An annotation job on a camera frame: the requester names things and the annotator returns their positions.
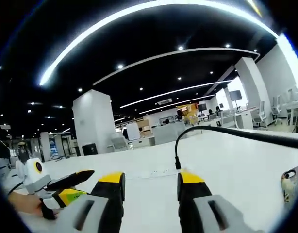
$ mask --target black ceiling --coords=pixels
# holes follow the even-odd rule
[[[275,45],[269,33],[226,12],[195,5],[160,6],[130,14],[94,32],[62,60],[45,86],[38,86],[45,69],[79,34],[106,16],[139,2],[146,1],[48,0],[39,5],[13,1],[8,7],[3,6],[0,12],[0,21],[4,24],[0,28],[0,115],[4,116],[0,116],[0,124],[9,123],[12,129],[10,132],[0,130],[1,138],[8,133],[13,137],[22,134],[31,137],[37,129],[61,132],[73,127],[71,106],[81,94],[77,91],[79,87],[84,92],[93,88],[110,95],[115,119],[120,118],[119,115],[141,117],[138,113],[154,108],[157,101],[201,97],[210,86],[123,109],[120,106],[168,91],[215,82],[240,57],[255,59],[256,55],[216,50],[180,53],[142,63],[92,85],[116,71],[118,64],[129,65],[176,51],[179,45],[195,49],[224,47],[230,43],[236,49],[252,51],[256,48],[261,56]],[[242,0],[222,2],[231,2],[258,17]],[[277,25],[272,28],[279,32]],[[261,37],[254,41],[257,33],[261,33]],[[227,79],[235,76],[234,71]],[[32,106],[31,102],[40,105]]]

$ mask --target tv screen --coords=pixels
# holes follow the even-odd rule
[[[199,112],[206,110],[206,103],[202,103],[198,105]]]
[[[242,95],[241,92],[239,90],[237,91],[230,91],[230,98],[232,101],[236,101],[236,100],[241,100],[242,99]]]

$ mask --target office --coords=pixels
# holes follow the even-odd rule
[[[289,61],[282,27],[266,26],[271,16],[260,17],[248,2],[238,7],[258,22],[236,7],[162,2],[105,3],[102,12],[102,3],[72,5],[70,15],[64,5],[40,7],[0,63],[1,83],[12,95],[0,105],[6,163],[14,168],[22,155],[40,158],[52,179],[95,170],[77,185],[85,192],[105,174],[123,171],[122,232],[181,232],[174,147],[185,130],[215,126],[298,138],[298,67]],[[106,24],[106,16],[116,18]],[[68,27],[71,20],[79,27]],[[298,166],[296,149],[204,129],[183,136],[178,157],[251,228],[264,231],[284,209],[280,177]],[[265,177],[254,179],[256,173]],[[260,206],[267,206],[263,214]],[[148,219],[141,220],[136,213],[145,209]]]

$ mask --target ceiling light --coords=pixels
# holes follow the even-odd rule
[[[120,119],[118,119],[118,120],[115,120],[114,122],[117,122],[117,121],[120,121],[120,120],[124,120],[124,119],[125,119],[125,117],[120,118]]]
[[[181,101],[181,102],[177,102],[177,103],[172,103],[172,104],[169,104],[169,105],[166,105],[166,106],[163,106],[163,107],[154,108],[154,109],[151,109],[151,110],[148,110],[148,111],[144,111],[144,112],[141,112],[139,114],[148,113],[148,112],[151,112],[151,111],[154,111],[154,110],[158,110],[158,109],[161,109],[161,108],[166,108],[166,107],[169,107],[169,106],[178,105],[179,103],[185,103],[185,102],[189,102],[189,101],[193,101],[193,100],[198,100],[198,99],[206,98],[206,97],[212,97],[212,96],[215,96],[215,95],[203,96],[203,97],[198,97],[198,98],[191,99],[191,100],[185,100],[185,101]]]
[[[65,133],[65,132],[67,132],[67,131],[69,131],[69,130],[70,130],[70,128],[68,128],[68,129],[64,130],[62,133]]]
[[[143,101],[146,101],[146,100],[150,100],[150,99],[153,99],[153,98],[156,98],[156,97],[160,97],[160,96],[172,94],[172,93],[175,93],[175,92],[185,91],[185,90],[189,90],[189,89],[192,89],[192,88],[209,86],[209,85],[214,85],[214,84],[219,84],[219,83],[229,83],[229,82],[231,82],[231,80],[219,81],[219,82],[214,82],[214,83],[206,83],[206,84],[201,84],[201,85],[196,85],[196,86],[190,86],[190,87],[186,87],[186,88],[183,88],[183,89],[179,89],[179,90],[175,90],[175,91],[170,91],[170,92],[166,92],[166,93],[159,94],[159,95],[156,95],[156,96],[152,96],[152,97],[149,97],[149,98],[146,98],[146,99],[143,99],[143,100],[139,100],[139,101],[136,101],[136,102],[133,102],[133,103],[129,103],[129,104],[126,104],[126,105],[121,106],[120,108],[125,108],[127,106],[130,106],[130,105],[133,105],[133,104],[136,104],[136,103],[140,103],[140,102],[143,102]]]
[[[254,16],[250,15],[249,13],[242,11],[241,9],[237,9],[235,7],[214,2],[214,1],[207,1],[207,0],[156,0],[156,1],[149,1],[145,3],[141,3],[138,5],[131,6],[129,8],[125,8],[119,12],[116,12],[101,21],[97,22],[96,24],[89,27],[87,30],[85,30],[82,34],[80,34],[76,39],[74,39],[61,53],[60,55],[55,59],[55,61],[47,68],[47,70],[44,72],[41,81],[39,85],[44,85],[50,78],[51,74],[55,70],[55,68],[58,66],[58,64],[63,60],[64,57],[66,57],[67,54],[70,53],[70,51],[76,47],[81,41],[83,41],[85,38],[87,38],[90,34],[97,31],[98,29],[102,28],[103,26],[111,23],[112,21],[121,18],[123,16],[126,16],[128,14],[141,11],[143,9],[157,7],[157,6],[163,6],[163,5],[172,5],[172,4],[195,4],[195,5],[202,5],[207,7],[212,7],[218,10],[229,12],[233,15],[239,16],[241,18],[245,18],[246,20],[258,25],[259,27],[265,29],[267,32],[269,32],[271,35],[273,35],[275,38],[278,38],[279,36],[271,30],[268,26],[263,24],[261,21],[257,20]]]

